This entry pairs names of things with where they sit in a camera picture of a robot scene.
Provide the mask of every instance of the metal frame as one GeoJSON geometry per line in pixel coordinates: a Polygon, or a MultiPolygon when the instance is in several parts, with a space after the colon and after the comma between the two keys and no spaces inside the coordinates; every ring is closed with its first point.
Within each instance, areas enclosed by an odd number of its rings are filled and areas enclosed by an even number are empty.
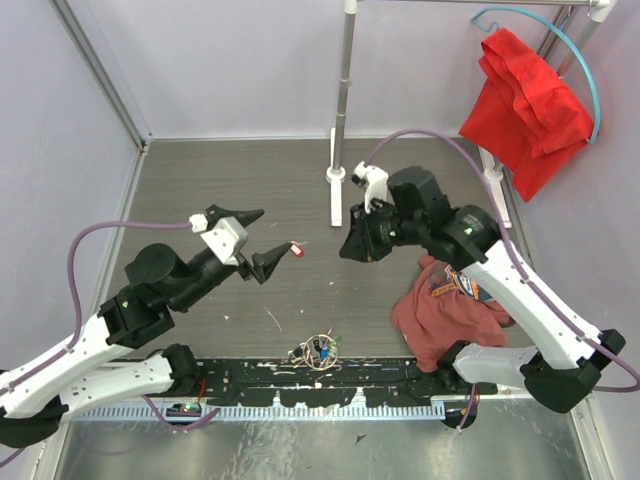
{"type": "Polygon", "coordinates": [[[122,96],[115,87],[103,61],[96,53],[96,49],[87,36],[85,29],[80,24],[77,15],[69,5],[68,0],[49,0],[51,6],[58,14],[60,21],[65,26],[69,37],[78,48],[78,51],[84,58],[89,70],[98,82],[98,86],[104,93],[109,104],[113,107],[116,115],[122,122],[122,125],[129,133],[133,143],[141,149],[145,146],[148,132],[141,132],[136,126],[131,113],[129,112],[122,96]]]}
{"type": "MultiPolygon", "coordinates": [[[[558,8],[555,17],[553,17],[553,23],[560,30],[565,30],[569,27],[573,19],[578,13],[578,7],[572,5],[564,5],[558,8]]],[[[551,30],[548,30],[536,53],[540,55],[544,60],[548,60],[553,54],[560,39],[551,30]]]]}
{"type": "Polygon", "coordinates": [[[614,463],[609,458],[598,433],[598,415],[594,412],[593,398],[586,398],[572,411],[578,441],[582,447],[591,480],[614,480],[617,478],[614,463]]]}
{"type": "Polygon", "coordinates": [[[60,425],[55,435],[40,444],[40,451],[34,463],[30,480],[51,480],[55,478],[69,427],[70,424],[68,423],[60,425]]]}
{"type": "MultiPolygon", "coordinates": [[[[580,33],[580,35],[578,36],[578,39],[575,42],[576,47],[578,47],[579,50],[582,50],[585,47],[587,42],[591,39],[595,31],[600,26],[600,23],[601,22],[589,20],[589,22],[582,29],[582,32],[580,33]]],[[[564,57],[564,60],[562,61],[562,63],[560,64],[557,70],[558,76],[560,78],[566,75],[566,73],[569,71],[569,68],[571,68],[571,65],[573,64],[575,59],[576,57],[571,52],[567,53],[567,55],[564,57]]]]}

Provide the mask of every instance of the red cloth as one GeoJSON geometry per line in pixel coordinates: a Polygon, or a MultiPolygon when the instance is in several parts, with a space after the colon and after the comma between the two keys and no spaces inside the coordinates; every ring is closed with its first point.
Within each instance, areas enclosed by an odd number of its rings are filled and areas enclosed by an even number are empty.
{"type": "Polygon", "coordinates": [[[500,159],[528,202],[588,142],[593,120],[556,72],[501,28],[482,42],[487,81],[460,134],[500,159]]]}
{"type": "Polygon", "coordinates": [[[429,255],[420,259],[423,271],[413,290],[402,297],[391,312],[391,323],[399,329],[423,372],[437,370],[436,362],[458,340],[487,347],[504,347],[503,326],[511,323],[509,314],[496,301],[482,302],[458,288],[444,290],[451,276],[448,265],[429,255]]]}

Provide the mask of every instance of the metal floor panel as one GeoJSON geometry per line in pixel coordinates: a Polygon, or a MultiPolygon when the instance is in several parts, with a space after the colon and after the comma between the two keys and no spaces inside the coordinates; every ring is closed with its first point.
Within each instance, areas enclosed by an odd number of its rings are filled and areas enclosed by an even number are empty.
{"type": "Polygon", "coordinates": [[[458,434],[438,421],[224,422],[171,434],[157,422],[75,422],[58,480],[580,480],[571,416],[483,397],[458,434]],[[95,453],[126,452],[120,455],[95,453]]]}
{"type": "MultiPolygon", "coordinates": [[[[350,172],[378,140],[348,140],[345,168],[350,172]]],[[[477,157],[477,150],[462,142],[477,157]]],[[[390,312],[419,272],[418,247],[396,249],[378,264],[338,257],[348,231],[348,209],[363,193],[345,182],[340,229],[329,226],[327,140],[157,141],[151,144],[131,209],[131,220],[174,223],[213,203],[229,209],[264,208],[251,225],[246,253],[266,251],[287,240],[308,242],[305,256],[285,257],[271,280],[259,286],[239,276],[226,281],[187,315],[175,314],[176,327],[137,352],[145,355],[171,343],[188,344],[197,357],[282,357],[310,335],[326,331],[342,337],[341,355],[408,355],[390,312]],[[276,325],[272,314],[279,323],[276,325]]],[[[465,160],[436,139],[402,139],[379,156],[389,171],[409,165],[432,170],[452,205],[489,208],[478,179],[465,160]]],[[[129,230],[111,283],[125,282],[123,268],[144,246],[165,242],[184,258],[204,248],[198,235],[129,230]]],[[[508,330],[510,344],[528,345],[519,327],[508,330]]]]}

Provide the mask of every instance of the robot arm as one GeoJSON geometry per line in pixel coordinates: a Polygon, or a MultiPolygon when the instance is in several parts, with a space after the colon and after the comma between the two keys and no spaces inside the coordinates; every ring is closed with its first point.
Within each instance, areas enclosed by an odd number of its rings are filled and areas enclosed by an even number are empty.
{"type": "Polygon", "coordinates": [[[393,205],[379,186],[368,182],[368,169],[360,164],[352,180],[364,187],[367,201],[351,208],[351,228],[340,250],[343,258],[373,262],[394,246],[421,245],[434,258],[475,280],[522,326],[535,346],[483,347],[458,342],[438,362],[445,382],[462,378],[469,383],[490,382],[526,388],[541,404],[565,413],[596,385],[609,360],[565,325],[534,292],[535,285],[572,319],[585,336],[617,354],[625,344],[615,330],[601,332],[577,315],[516,254],[529,275],[525,282],[516,271],[496,222],[473,205],[452,208],[431,172],[409,167],[386,181],[393,205]]]}
{"type": "Polygon", "coordinates": [[[187,346],[172,345],[127,367],[95,370],[171,329],[170,311],[187,312],[233,273],[266,282],[291,242],[255,253],[248,261],[241,253],[248,240],[244,227],[263,214],[263,210],[238,212],[213,205],[192,216],[192,230],[208,248],[186,263],[168,245],[145,247],[125,267],[129,284],[87,320],[73,349],[67,348],[69,337],[29,363],[0,374],[0,387],[6,389],[0,395],[0,443],[13,448],[32,445],[73,416],[132,396],[188,394],[200,371],[187,346]],[[32,374],[24,378],[27,372],[32,374]]]}

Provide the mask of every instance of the white wall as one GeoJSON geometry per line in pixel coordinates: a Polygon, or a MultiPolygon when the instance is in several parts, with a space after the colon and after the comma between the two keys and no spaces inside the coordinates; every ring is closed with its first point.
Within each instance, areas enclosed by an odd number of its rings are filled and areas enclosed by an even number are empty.
{"type": "MultiPolygon", "coordinates": [[[[156,138],[327,136],[344,0],[72,0],[93,11],[156,138]]],[[[360,4],[347,134],[457,132],[484,82],[480,5],[360,4]]],[[[549,16],[549,8],[531,7],[549,16]]],[[[532,45],[535,21],[491,13],[532,45]]]]}
{"type": "MultiPolygon", "coordinates": [[[[72,332],[68,246],[118,213],[136,151],[49,2],[2,3],[0,58],[0,368],[10,369],[72,332]]],[[[81,247],[85,308],[106,245],[97,234],[81,247]]],[[[31,453],[0,478],[26,478],[31,453]]]]}
{"type": "MultiPolygon", "coordinates": [[[[522,205],[534,262],[578,313],[627,339],[622,357],[640,368],[640,2],[620,0],[585,49],[601,95],[602,133],[530,204],[522,205]]],[[[567,79],[588,105],[581,70],[567,79]]],[[[605,385],[629,385],[610,366],[605,385]]],[[[620,478],[640,471],[640,393],[598,394],[608,450],[620,478]]]]}

